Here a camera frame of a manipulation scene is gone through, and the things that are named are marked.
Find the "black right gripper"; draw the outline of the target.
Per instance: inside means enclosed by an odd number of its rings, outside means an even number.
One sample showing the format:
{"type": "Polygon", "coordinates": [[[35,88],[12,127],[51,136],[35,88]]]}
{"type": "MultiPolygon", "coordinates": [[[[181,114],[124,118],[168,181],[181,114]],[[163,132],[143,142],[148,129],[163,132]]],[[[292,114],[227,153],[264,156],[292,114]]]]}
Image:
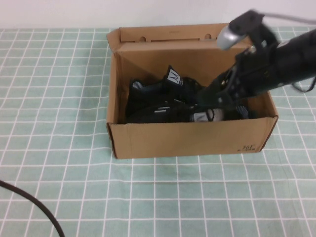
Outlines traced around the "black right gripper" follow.
{"type": "Polygon", "coordinates": [[[254,97],[280,87],[275,54],[278,44],[263,47],[263,51],[250,49],[236,56],[235,64],[197,93],[201,107],[225,108],[241,99],[254,97]]]}

